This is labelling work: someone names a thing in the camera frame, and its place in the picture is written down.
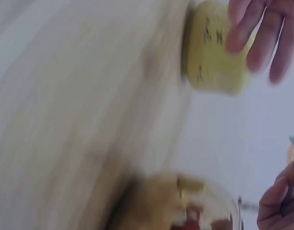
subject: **white surface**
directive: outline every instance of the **white surface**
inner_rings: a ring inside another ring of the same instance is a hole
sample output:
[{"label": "white surface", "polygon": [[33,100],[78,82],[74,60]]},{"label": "white surface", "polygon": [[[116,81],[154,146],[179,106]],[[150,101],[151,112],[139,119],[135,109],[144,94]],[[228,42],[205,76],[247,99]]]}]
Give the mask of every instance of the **white surface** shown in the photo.
[{"label": "white surface", "polygon": [[[294,64],[276,87],[268,71],[239,97],[195,93],[173,167],[208,176],[234,196],[258,202],[286,166],[294,135]],[[246,229],[256,215],[244,214]]]}]

